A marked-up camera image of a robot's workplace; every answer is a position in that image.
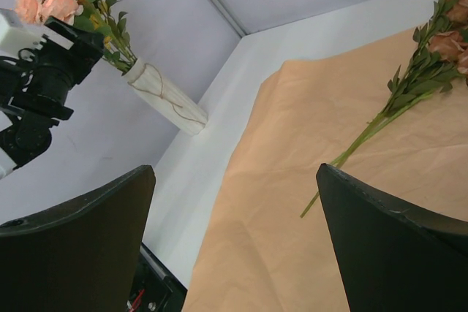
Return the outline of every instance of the white table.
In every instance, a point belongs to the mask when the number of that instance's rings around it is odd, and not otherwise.
[[[224,171],[262,81],[288,59],[319,59],[426,22],[433,0],[372,0],[244,37],[200,101],[209,122],[179,133],[155,166],[143,241],[185,286]]]

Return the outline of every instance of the flower bouquet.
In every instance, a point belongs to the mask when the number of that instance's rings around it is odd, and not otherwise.
[[[42,25],[53,16],[75,28],[105,35],[104,60],[122,72],[132,89],[188,134],[206,125],[206,113],[154,66],[138,58],[130,45],[127,12],[113,14],[119,0],[16,0],[24,22]]]
[[[413,34],[416,50],[407,68],[388,81],[390,97],[351,146],[330,162],[341,168],[367,140],[406,111],[438,93],[450,91],[452,81],[468,75],[468,0],[437,0],[434,14]],[[304,217],[319,196],[317,192],[302,212]]]

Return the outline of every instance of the robotic arm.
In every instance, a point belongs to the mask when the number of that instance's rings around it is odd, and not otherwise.
[[[18,22],[14,12],[0,12],[1,49],[11,52],[21,43],[27,32],[14,30]],[[66,49],[43,35],[20,49],[18,58],[0,56],[0,111],[12,122],[0,132],[0,179],[49,148],[50,129],[73,114],[64,106],[68,92],[83,82],[104,52],[102,34],[77,30],[55,18],[45,25],[71,41],[72,47]],[[2,45],[6,37],[8,48]]]

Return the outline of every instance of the white vase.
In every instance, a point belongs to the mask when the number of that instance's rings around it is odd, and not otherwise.
[[[205,128],[208,114],[156,67],[139,58],[124,78],[136,94],[180,130],[196,135]]]

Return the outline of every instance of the wrapping paper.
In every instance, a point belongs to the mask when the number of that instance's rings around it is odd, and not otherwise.
[[[261,86],[233,153],[184,311],[348,311],[317,191],[321,163],[385,105],[415,49],[412,30],[319,61],[287,61]],[[468,87],[422,102],[362,145],[343,170],[468,220]]]

